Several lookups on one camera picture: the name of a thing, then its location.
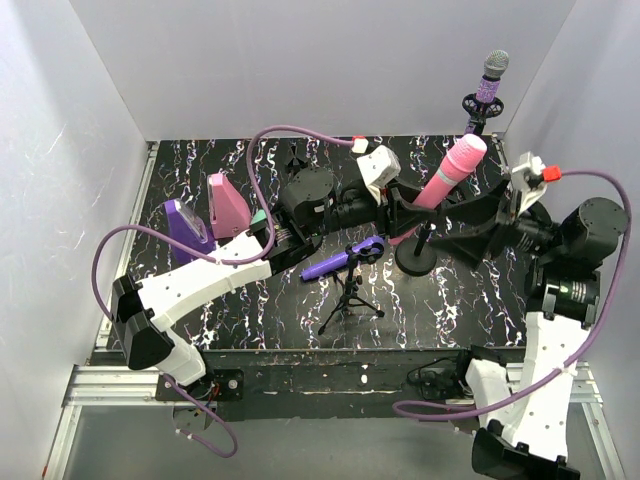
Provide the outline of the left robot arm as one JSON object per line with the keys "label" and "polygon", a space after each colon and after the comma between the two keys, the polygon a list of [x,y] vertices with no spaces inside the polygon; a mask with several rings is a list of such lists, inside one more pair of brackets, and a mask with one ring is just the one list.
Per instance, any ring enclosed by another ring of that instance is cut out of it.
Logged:
{"label": "left robot arm", "polygon": [[375,200],[361,180],[337,193],[332,174],[300,170],[281,189],[271,210],[275,231],[261,221],[219,247],[216,263],[197,259],[160,276],[118,278],[112,287],[111,321],[132,370],[156,367],[188,387],[207,375],[198,349],[174,332],[185,315],[248,283],[268,279],[313,255],[325,235],[374,223],[384,237],[397,237],[434,217],[420,207],[420,190],[393,180]]}

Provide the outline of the pink plastic microphone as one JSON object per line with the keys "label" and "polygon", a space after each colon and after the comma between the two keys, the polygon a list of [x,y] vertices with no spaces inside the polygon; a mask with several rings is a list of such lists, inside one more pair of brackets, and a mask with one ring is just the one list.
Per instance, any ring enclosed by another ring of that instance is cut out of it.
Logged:
{"label": "pink plastic microphone", "polygon": [[405,202],[435,210],[461,181],[475,171],[488,149],[485,141],[473,133],[452,139],[446,137],[446,140],[449,145],[442,147],[444,155],[436,172],[413,200],[403,197]]}

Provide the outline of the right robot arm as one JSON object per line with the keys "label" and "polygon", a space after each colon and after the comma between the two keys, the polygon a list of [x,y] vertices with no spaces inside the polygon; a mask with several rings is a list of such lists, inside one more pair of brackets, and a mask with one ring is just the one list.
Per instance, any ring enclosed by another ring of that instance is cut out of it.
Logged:
{"label": "right robot arm", "polygon": [[493,479],[577,479],[567,462],[566,426],[578,358],[593,342],[610,296],[600,295],[600,268],[624,254],[631,214],[626,201],[583,201],[562,222],[540,204],[544,183],[501,181],[490,192],[446,209],[468,230],[436,240],[438,248],[478,266],[505,247],[533,256],[525,281],[527,343],[516,390],[506,362],[485,347],[458,357],[479,430],[475,473]]}

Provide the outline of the purple plastic microphone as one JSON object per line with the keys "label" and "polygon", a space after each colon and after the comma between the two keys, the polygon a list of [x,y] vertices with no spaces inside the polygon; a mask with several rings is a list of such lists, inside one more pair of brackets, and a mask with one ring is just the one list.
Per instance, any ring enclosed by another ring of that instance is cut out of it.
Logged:
{"label": "purple plastic microphone", "polygon": [[[372,247],[376,243],[384,245],[385,240],[383,237],[380,237],[377,235],[371,236],[366,238],[361,243],[352,246],[351,249],[353,250],[354,253],[358,253],[363,248]],[[309,282],[309,281],[318,279],[329,273],[332,273],[334,271],[338,271],[344,268],[347,265],[347,262],[348,262],[347,252],[341,252],[339,254],[333,255],[332,257],[326,260],[323,260],[319,263],[316,263],[304,269],[300,273],[300,279],[304,282]]]}

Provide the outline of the purple glitter microphone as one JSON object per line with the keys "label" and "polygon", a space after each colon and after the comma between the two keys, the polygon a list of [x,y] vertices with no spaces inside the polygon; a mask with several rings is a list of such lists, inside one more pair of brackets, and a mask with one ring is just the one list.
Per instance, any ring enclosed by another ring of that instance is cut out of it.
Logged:
{"label": "purple glitter microphone", "polygon": [[509,66],[509,55],[504,50],[494,50],[484,61],[484,73],[474,94],[480,102],[490,103],[497,97],[501,77]]}

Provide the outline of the tripod stand with clip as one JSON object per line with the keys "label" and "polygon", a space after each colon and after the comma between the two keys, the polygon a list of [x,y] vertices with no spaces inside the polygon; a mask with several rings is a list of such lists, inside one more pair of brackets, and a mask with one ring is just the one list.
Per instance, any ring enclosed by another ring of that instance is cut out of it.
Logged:
{"label": "tripod stand with clip", "polygon": [[343,315],[349,315],[353,307],[366,307],[372,310],[379,318],[385,316],[385,312],[371,303],[365,301],[358,295],[359,288],[363,285],[361,275],[355,274],[356,267],[364,262],[369,265],[376,263],[384,254],[384,241],[380,237],[375,237],[374,241],[366,246],[355,247],[347,246],[345,248],[346,266],[348,272],[346,278],[341,280],[336,272],[333,273],[333,279],[342,287],[342,294],[334,309],[329,314],[326,321],[319,327],[318,334],[323,335],[334,315],[340,312]]}

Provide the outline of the tripod stand with shock mount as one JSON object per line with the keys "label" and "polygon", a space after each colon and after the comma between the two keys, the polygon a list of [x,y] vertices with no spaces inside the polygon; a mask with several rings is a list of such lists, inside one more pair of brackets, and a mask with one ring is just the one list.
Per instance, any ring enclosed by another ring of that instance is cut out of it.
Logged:
{"label": "tripod stand with shock mount", "polygon": [[462,100],[462,108],[469,114],[465,133],[481,136],[487,120],[500,116],[504,104],[498,97],[490,103],[484,103],[478,101],[474,94],[468,94]]}

